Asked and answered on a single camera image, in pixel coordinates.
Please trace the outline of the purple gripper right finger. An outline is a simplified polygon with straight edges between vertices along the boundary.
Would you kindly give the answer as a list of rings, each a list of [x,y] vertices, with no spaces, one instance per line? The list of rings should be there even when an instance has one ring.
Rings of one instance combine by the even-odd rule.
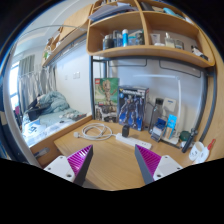
[[[154,181],[153,175],[157,169],[161,157],[140,145],[135,145],[135,157],[138,162],[144,183],[152,183]]]

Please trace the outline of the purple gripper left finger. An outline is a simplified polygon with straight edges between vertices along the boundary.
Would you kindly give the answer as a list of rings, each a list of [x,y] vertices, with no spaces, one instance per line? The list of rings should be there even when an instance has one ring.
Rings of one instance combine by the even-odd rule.
[[[74,174],[74,183],[82,186],[93,156],[93,146],[89,145],[67,157]]]

